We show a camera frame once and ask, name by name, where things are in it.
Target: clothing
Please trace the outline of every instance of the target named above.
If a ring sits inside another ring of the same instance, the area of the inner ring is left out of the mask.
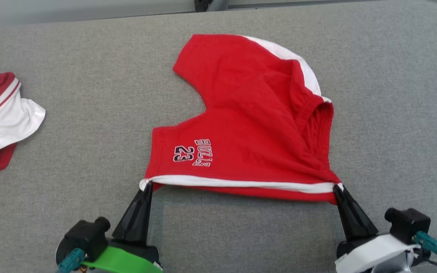
[[[9,164],[17,142],[34,133],[45,117],[45,109],[21,98],[20,87],[13,73],[0,74],[0,170]]]
[[[333,105],[308,64],[269,41],[194,35],[174,71],[206,111],[153,130],[145,179],[257,197],[329,201]]]

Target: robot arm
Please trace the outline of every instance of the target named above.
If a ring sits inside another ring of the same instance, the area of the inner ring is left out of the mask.
[[[152,182],[139,190],[129,204],[112,238],[110,223],[80,220],[60,242],[55,260],[59,272],[100,268],[111,273],[161,273],[158,250],[147,245]],[[337,273],[402,273],[437,254],[437,241],[427,235],[431,220],[415,209],[388,209],[389,233],[378,229],[346,188],[333,188],[346,240],[338,244]]]

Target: gray cushion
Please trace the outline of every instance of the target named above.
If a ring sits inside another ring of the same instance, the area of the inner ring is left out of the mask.
[[[151,130],[204,111],[172,72],[193,33],[238,33],[305,58],[333,100],[333,170],[382,232],[389,207],[437,237],[437,5],[361,2],[15,26],[0,72],[47,110],[0,171],[0,273],[54,272],[79,219],[113,227],[146,170]],[[336,207],[165,187],[149,243],[166,272],[334,271]],[[418,272],[437,272],[426,265]]]

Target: gray fabric surface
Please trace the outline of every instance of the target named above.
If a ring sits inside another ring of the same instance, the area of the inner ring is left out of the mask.
[[[193,33],[238,33],[300,54],[335,105],[331,166],[378,228],[389,207],[437,237],[437,5],[361,2],[108,19],[0,30],[0,72],[47,110],[0,171],[0,273],[54,272],[79,219],[118,223],[143,177],[151,130],[204,110],[172,72]],[[149,243],[165,272],[333,272],[330,204],[165,187]],[[437,272],[423,266],[416,272]]]

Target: white fabric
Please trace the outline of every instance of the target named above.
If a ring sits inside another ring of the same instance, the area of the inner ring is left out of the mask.
[[[274,56],[278,57],[281,60],[297,60],[301,65],[301,70],[303,72],[303,78],[305,79],[305,87],[307,87],[314,95],[320,96],[323,98],[324,102],[332,102],[330,99],[323,97],[321,95],[321,90],[319,89],[318,80],[314,75],[313,70],[305,59],[303,59],[300,55],[293,53],[291,50],[282,47],[273,42],[269,42],[266,40],[262,40],[259,38],[243,36],[253,42],[258,43],[260,46],[265,48],[267,51],[271,52]]]
[[[139,182],[139,188],[144,190],[149,181],[165,185],[182,185],[187,187],[233,187],[233,188],[271,188],[276,190],[290,190],[304,193],[328,193],[333,192],[333,186],[343,185],[324,182],[316,184],[301,184],[290,182],[257,182],[257,181],[236,181],[216,178],[205,178],[193,175],[158,175]]]
[[[20,86],[14,79],[0,96],[0,149],[30,136],[45,118],[45,109],[21,98]]]

